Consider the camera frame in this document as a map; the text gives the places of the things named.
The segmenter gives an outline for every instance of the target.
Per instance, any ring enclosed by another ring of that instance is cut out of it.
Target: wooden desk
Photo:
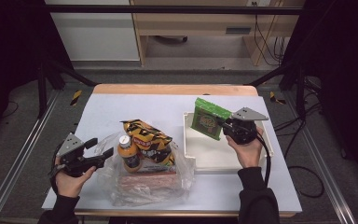
[[[76,136],[84,140],[97,137],[101,141],[106,136],[122,130],[121,120],[142,119],[158,123],[157,127],[171,136],[181,148],[184,144],[183,113],[194,110],[197,97],[217,102],[232,111],[244,105],[251,105],[254,110],[268,114],[263,98],[257,96],[254,87],[249,86],[102,84],[95,87],[89,98],[78,124]],[[269,143],[274,149],[268,185],[277,196],[280,215],[291,217],[302,211],[301,205],[272,124],[270,120],[263,122]],[[85,156],[93,156],[92,150],[87,150]],[[105,217],[235,217],[238,215],[240,208],[238,194],[242,185],[237,174],[196,175],[195,178],[196,182],[184,202],[118,207],[113,206],[101,191],[97,183],[97,175],[94,175],[81,191],[76,213]],[[51,209],[55,199],[54,192],[50,190],[42,208]]]
[[[139,6],[224,6],[246,7],[247,0],[131,0]],[[305,0],[269,0],[268,7],[302,7]],[[260,32],[255,30],[255,15],[213,15],[213,14],[132,14],[138,43],[141,64],[145,64],[147,38],[150,35],[240,35],[254,65],[263,60],[266,52],[265,39],[272,36],[291,36],[298,16],[259,15],[257,23]],[[242,28],[243,34],[228,32],[228,28]]]

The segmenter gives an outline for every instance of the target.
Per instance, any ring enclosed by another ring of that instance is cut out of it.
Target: white tabletop
[[[162,130],[173,141],[183,148],[185,112],[193,112],[197,97],[215,103],[231,111],[242,107],[269,115],[262,97],[259,96],[217,96],[217,95],[140,95],[140,94],[103,94],[93,93],[84,109],[76,136],[87,141],[97,137],[100,141],[112,133],[123,131],[121,121],[141,119]],[[280,214],[291,216],[302,211],[291,176],[282,156],[276,134],[270,120],[263,120],[269,145],[273,147],[271,173],[268,186],[273,189]],[[92,148],[87,150],[86,157],[93,156]],[[195,176],[196,181],[190,190],[188,199],[177,203],[154,203],[135,207],[113,206],[102,192],[93,175],[80,193],[76,213],[96,216],[136,216],[158,211],[165,216],[189,214],[191,216],[213,216],[216,214],[238,214],[240,208],[239,193],[241,181],[236,174],[207,174]],[[52,190],[42,205],[51,209],[56,196]]]

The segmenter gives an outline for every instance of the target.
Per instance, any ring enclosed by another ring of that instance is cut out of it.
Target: white tray
[[[200,133],[191,128],[194,113],[184,114],[184,147],[185,156],[196,160],[197,174],[236,174],[242,167],[237,159],[234,149],[227,143],[223,131],[220,133],[220,141]],[[263,121],[256,120],[255,124],[264,129]],[[263,133],[269,155],[273,156],[273,148],[269,143],[269,137]],[[260,166],[264,165],[266,151],[263,148],[260,156]]]

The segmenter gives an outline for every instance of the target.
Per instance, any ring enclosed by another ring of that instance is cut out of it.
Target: person
[[[257,127],[260,135],[263,130]],[[239,223],[275,224],[280,223],[278,203],[272,189],[267,188],[259,167],[262,144],[255,139],[247,145],[237,145],[226,136],[227,143],[234,148],[242,169],[238,171],[243,190],[240,192],[241,207]],[[79,193],[83,184],[95,171],[91,167],[81,177],[71,177],[64,172],[56,175],[58,187],[57,201],[50,211],[39,218],[38,224],[77,224],[74,209],[79,201]]]

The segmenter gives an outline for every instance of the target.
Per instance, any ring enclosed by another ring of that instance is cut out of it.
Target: black sleeve
[[[241,169],[238,176],[243,185],[240,192],[240,224],[280,223],[277,200],[272,189],[268,189],[264,184],[261,167]]]
[[[39,218],[38,224],[77,224],[75,207],[80,197],[69,198],[57,195],[57,201],[51,211],[46,211]]]

